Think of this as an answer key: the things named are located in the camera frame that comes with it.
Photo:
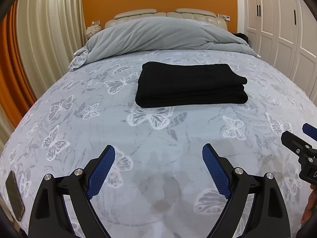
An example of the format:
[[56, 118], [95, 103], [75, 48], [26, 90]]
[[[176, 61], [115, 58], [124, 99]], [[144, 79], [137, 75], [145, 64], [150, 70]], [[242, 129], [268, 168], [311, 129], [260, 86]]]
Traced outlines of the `right hand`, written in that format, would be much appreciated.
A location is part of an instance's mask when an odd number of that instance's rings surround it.
[[311, 184], [310, 189], [312, 190], [312, 192], [309, 195], [307, 205], [301, 218], [301, 224], [306, 223], [311, 218], [314, 212], [314, 204], [316, 202], [316, 186]]

